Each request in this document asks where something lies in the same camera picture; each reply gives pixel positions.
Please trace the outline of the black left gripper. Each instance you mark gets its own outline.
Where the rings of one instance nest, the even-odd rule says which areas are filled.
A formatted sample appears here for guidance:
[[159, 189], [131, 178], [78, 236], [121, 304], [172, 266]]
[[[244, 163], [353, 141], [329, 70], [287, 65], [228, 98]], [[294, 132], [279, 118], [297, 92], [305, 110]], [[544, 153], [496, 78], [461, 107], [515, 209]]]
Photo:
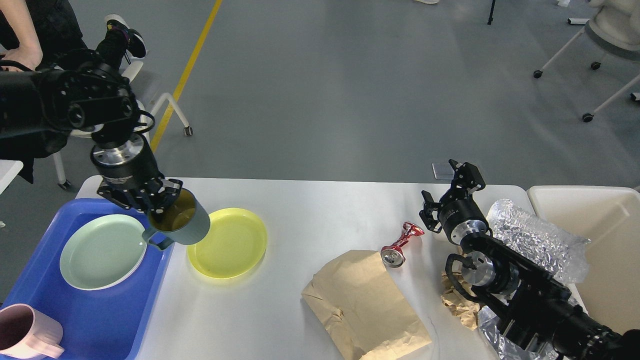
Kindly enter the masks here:
[[162, 214], [180, 196], [183, 182], [166, 178], [146, 139], [132, 133], [121, 146], [95, 144], [90, 159], [102, 177], [97, 194], [125, 210]]

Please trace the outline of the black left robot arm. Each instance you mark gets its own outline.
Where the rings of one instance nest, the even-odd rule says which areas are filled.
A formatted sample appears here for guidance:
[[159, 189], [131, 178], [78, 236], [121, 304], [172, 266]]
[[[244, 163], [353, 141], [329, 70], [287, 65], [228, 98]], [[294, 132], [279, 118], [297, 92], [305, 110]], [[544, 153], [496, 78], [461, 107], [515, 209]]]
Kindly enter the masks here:
[[92, 129], [90, 160], [102, 176], [99, 196], [126, 210], [162, 214], [183, 183], [166, 178], [144, 136], [130, 80], [105, 63], [82, 60], [74, 70], [1, 75], [1, 136]]

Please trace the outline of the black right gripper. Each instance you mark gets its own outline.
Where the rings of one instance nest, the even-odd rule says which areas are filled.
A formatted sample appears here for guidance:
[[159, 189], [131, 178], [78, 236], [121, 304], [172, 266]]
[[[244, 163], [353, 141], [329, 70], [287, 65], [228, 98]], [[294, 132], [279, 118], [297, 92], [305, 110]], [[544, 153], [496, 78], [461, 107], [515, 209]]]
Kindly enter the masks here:
[[422, 210], [419, 212], [427, 230], [439, 234], [444, 232], [451, 244], [465, 246], [471, 239], [489, 237], [490, 227], [473, 193], [486, 188], [480, 170], [470, 162], [449, 159], [454, 177], [448, 190], [448, 198], [435, 202], [429, 191], [422, 190]]

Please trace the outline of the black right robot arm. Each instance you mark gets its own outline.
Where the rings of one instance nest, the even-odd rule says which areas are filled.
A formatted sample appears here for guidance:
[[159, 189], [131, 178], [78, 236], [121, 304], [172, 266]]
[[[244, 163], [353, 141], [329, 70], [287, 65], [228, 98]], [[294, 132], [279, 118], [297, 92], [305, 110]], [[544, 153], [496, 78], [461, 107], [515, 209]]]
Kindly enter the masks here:
[[549, 344], [558, 359], [630, 360], [639, 354], [639, 330], [620, 334], [571, 305], [571, 292], [532, 260], [493, 236], [473, 199], [486, 187], [477, 166], [450, 159], [450, 189], [438, 202], [423, 190], [419, 212], [429, 231], [443, 231], [462, 254], [451, 253], [445, 273], [466, 300], [487, 306], [497, 329], [526, 351]]

